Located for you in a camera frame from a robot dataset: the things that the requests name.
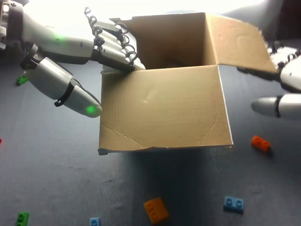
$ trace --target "blue lego brick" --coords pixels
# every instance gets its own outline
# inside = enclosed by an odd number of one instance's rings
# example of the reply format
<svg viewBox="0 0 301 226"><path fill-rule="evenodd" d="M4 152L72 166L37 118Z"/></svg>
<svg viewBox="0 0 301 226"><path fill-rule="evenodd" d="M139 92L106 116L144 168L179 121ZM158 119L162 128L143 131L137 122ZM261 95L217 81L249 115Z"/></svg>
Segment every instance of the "blue lego brick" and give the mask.
<svg viewBox="0 0 301 226"><path fill-rule="evenodd" d="M244 212L244 200L238 199L238 198L233 198L230 196L225 196L223 207L224 207L225 211L243 213Z"/></svg>
<svg viewBox="0 0 301 226"><path fill-rule="evenodd" d="M90 226L101 226L99 218L90 218Z"/></svg>

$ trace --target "green lego brick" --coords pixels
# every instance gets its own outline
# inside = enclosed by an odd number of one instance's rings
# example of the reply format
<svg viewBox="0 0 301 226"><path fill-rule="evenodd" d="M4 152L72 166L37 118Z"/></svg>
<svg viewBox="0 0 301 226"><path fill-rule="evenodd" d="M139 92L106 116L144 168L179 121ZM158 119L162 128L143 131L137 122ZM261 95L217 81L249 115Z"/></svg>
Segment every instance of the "green lego brick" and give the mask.
<svg viewBox="0 0 301 226"><path fill-rule="evenodd" d="M23 84L26 83L27 81L28 81L28 78L26 77L26 75L17 78L17 84L18 84L19 86L23 85Z"/></svg>
<svg viewBox="0 0 301 226"><path fill-rule="evenodd" d="M28 212L19 212L18 213L18 219L16 222L16 226L27 226L29 219L29 213Z"/></svg>

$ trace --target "green light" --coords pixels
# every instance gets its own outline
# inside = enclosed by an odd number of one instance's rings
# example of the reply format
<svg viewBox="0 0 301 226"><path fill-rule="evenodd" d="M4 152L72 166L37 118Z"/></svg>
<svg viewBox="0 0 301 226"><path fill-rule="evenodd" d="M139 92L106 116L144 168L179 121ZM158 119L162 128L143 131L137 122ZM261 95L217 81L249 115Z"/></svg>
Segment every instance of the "green light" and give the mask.
<svg viewBox="0 0 301 226"><path fill-rule="evenodd" d="M97 108L94 105L90 105L86 107L86 112L88 114L95 114L97 112Z"/></svg>

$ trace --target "dark tabletop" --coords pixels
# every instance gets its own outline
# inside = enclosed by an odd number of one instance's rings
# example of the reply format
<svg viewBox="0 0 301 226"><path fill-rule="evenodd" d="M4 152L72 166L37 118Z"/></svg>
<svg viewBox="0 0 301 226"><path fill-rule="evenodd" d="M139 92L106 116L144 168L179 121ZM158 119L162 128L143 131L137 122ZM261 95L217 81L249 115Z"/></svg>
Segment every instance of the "dark tabletop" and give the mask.
<svg viewBox="0 0 301 226"><path fill-rule="evenodd" d="M14 225L20 211L30 212L31 226L84 226L92 217L103 226L147 226L143 203L156 197L171 226L301 224L301 121L250 107L283 94L276 82L219 66L234 148L99 156L100 119L55 107L29 82L15 86L18 63L0 60L0 226ZM100 99L101 65L64 66ZM250 147L254 135L271 142L272 156ZM225 195L244 199L243 215L222 210Z"/></svg>

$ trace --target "box flap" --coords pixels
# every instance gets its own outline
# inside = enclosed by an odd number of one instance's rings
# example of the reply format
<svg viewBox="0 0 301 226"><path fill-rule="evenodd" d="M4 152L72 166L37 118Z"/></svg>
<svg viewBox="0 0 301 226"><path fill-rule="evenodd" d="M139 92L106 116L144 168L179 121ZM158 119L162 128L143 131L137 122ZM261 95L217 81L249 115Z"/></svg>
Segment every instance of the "box flap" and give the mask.
<svg viewBox="0 0 301 226"><path fill-rule="evenodd" d="M206 14L217 64L276 73L260 31L247 23Z"/></svg>
<svg viewBox="0 0 301 226"><path fill-rule="evenodd" d="M99 148L232 145L217 65L105 73Z"/></svg>

